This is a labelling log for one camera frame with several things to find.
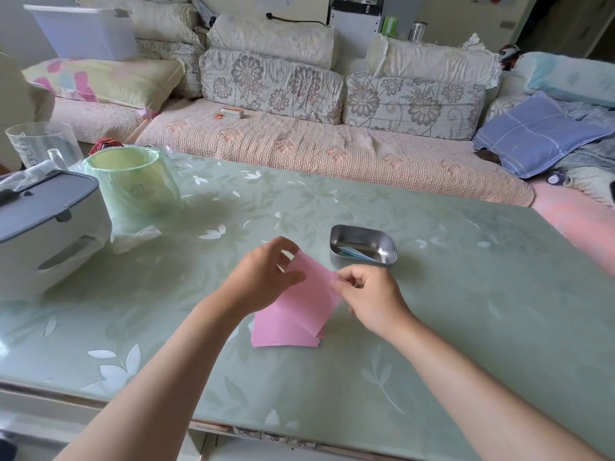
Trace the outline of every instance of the light blue pillow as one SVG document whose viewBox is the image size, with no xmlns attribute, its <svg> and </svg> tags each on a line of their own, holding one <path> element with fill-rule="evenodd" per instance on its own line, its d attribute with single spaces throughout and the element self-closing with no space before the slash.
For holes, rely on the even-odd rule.
<svg viewBox="0 0 615 461">
<path fill-rule="evenodd" d="M 538 92 L 485 124 L 474 136 L 474 145 L 497 154 L 506 170 L 527 179 L 574 149 L 612 133 L 615 129 L 565 117 L 554 100 Z"/>
<path fill-rule="evenodd" d="M 543 52 L 524 54 L 519 61 L 533 72 L 527 93 L 543 91 L 560 100 L 615 107 L 615 64 Z"/>
</svg>

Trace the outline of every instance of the black cable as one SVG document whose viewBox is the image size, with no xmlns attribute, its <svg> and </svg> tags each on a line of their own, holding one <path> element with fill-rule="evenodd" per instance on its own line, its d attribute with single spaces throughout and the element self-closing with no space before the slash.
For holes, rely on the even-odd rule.
<svg viewBox="0 0 615 461">
<path fill-rule="evenodd" d="M 278 18 L 277 16 L 274 16 L 273 13 L 267 13 L 265 14 L 265 16 L 267 16 L 267 19 L 269 19 L 270 21 L 272 19 L 275 19 L 275 20 L 284 21 L 284 22 L 318 22 L 319 24 L 322 24 L 323 26 L 327 27 L 327 25 L 324 22 L 320 22 L 320 21 L 295 21 L 292 19 Z"/>
</svg>

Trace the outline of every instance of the coffee table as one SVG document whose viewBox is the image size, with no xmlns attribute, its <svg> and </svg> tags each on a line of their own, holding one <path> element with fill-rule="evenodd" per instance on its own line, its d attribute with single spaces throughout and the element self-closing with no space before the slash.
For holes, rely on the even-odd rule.
<svg viewBox="0 0 615 461">
<path fill-rule="evenodd" d="M 0 303 L 2 388 L 110 399 L 250 249 L 285 235 L 327 267 L 329 231 L 390 233 L 405 299 L 496 378 L 615 457 L 615 283 L 534 210 L 174 155 L 164 236 L 99 252 L 40 302 Z M 142 221 L 133 221 L 134 229 Z M 419 460 L 476 453 L 403 357 L 340 307 L 320 348 L 229 337 L 193 427 Z"/>
</svg>

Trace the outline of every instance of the yellow pillow with pink pattern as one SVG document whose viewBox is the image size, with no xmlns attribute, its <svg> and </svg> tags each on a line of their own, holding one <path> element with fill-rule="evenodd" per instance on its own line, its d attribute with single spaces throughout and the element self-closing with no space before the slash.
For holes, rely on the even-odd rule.
<svg viewBox="0 0 615 461">
<path fill-rule="evenodd" d="M 114 103 L 153 117 L 184 75 L 177 61 L 135 58 L 126 61 L 56 58 L 23 70 L 28 82 L 56 97 Z"/>
</svg>

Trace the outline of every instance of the hand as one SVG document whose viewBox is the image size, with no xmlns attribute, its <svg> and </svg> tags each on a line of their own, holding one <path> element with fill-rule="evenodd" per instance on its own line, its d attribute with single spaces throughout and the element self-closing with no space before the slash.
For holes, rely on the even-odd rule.
<svg viewBox="0 0 615 461">
<path fill-rule="evenodd" d="M 419 323 L 387 270 L 369 265 L 351 265 L 340 270 L 338 276 L 348 283 L 334 281 L 333 290 L 350 305 L 351 312 L 365 328 L 385 340 L 390 341 L 400 325 Z"/>
<path fill-rule="evenodd" d="M 296 255 L 299 247 L 286 238 L 275 238 L 243 256 L 221 286 L 244 315 L 271 305 L 289 287 L 305 280 L 301 271 L 282 273 L 280 268 L 285 270 L 290 263 L 282 251 Z"/>
</svg>

